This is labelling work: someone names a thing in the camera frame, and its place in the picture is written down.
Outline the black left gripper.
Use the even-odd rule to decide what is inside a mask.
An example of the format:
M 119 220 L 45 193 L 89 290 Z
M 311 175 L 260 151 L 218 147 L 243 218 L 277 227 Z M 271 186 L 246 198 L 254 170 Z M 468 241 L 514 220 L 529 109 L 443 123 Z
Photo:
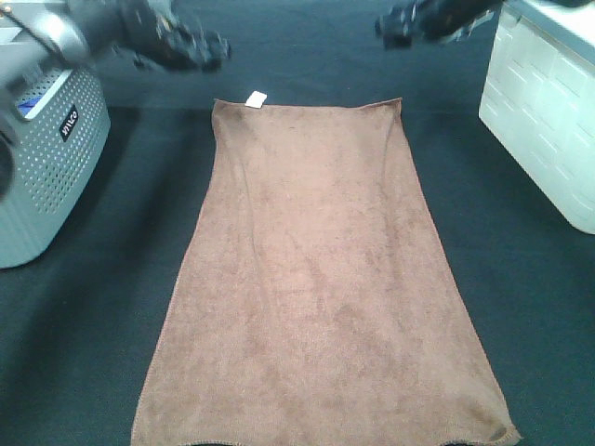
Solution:
M 173 72 L 213 72 L 231 58 L 231 45 L 220 33 L 196 20 L 183 20 L 172 1 L 122 1 L 121 45 Z

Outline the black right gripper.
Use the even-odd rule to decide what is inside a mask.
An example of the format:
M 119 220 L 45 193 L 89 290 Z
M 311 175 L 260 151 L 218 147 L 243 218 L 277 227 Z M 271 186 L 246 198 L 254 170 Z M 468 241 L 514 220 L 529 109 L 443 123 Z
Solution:
M 496 9 L 497 1 L 397 1 L 376 19 L 375 34 L 386 49 L 415 42 L 446 44 L 469 37 Z

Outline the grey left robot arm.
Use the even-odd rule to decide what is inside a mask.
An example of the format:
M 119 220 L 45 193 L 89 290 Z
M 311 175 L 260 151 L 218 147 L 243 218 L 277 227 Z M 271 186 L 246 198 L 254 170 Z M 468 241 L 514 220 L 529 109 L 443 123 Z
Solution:
M 15 49 L 1 53 L 1 193 L 15 176 L 9 149 L 19 142 L 15 130 L 22 115 L 15 97 L 35 83 L 46 68 L 77 69 L 110 46 L 170 71 L 214 72 L 231 56 L 231 45 L 200 21 L 185 21 L 171 1 L 68 1 L 44 7 L 27 20 L 14 2 L 1 5 L 1 16 L 25 33 Z

